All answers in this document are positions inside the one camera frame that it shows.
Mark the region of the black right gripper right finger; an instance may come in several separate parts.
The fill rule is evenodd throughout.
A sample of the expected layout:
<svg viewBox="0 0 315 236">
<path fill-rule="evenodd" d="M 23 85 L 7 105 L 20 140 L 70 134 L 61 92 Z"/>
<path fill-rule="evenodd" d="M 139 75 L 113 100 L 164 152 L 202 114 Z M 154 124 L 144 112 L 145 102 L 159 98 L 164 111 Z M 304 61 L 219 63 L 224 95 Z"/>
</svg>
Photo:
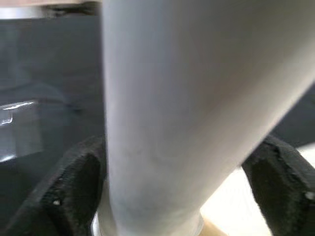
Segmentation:
<svg viewBox="0 0 315 236">
<path fill-rule="evenodd" d="M 242 168 L 272 235 L 315 234 L 315 169 L 294 147 L 269 135 Z"/>
</svg>

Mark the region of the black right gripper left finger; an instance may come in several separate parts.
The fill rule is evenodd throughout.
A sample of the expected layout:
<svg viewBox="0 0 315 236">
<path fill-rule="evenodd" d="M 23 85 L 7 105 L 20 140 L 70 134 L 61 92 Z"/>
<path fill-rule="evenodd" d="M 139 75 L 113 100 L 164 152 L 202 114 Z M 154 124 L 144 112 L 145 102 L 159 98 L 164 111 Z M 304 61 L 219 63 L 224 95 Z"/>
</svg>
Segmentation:
<svg viewBox="0 0 315 236">
<path fill-rule="evenodd" d="M 103 137 L 68 149 L 9 220 L 2 236 L 90 236 L 106 176 Z"/>
</svg>

